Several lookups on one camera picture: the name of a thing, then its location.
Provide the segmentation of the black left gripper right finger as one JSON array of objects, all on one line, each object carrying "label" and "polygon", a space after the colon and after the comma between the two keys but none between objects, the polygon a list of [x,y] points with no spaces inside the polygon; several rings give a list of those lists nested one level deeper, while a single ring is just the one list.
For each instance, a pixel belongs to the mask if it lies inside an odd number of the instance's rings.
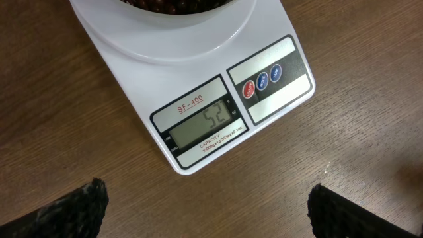
[{"label": "black left gripper right finger", "polygon": [[418,238],[321,184],[312,188],[307,208],[316,238]]}]

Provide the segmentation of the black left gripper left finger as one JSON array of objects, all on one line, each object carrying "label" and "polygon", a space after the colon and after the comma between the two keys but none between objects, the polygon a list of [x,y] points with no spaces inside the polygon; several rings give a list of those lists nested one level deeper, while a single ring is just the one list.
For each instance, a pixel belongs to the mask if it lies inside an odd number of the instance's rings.
[{"label": "black left gripper left finger", "polygon": [[91,182],[1,226],[2,238],[97,237],[109,202],[105,182]]}]

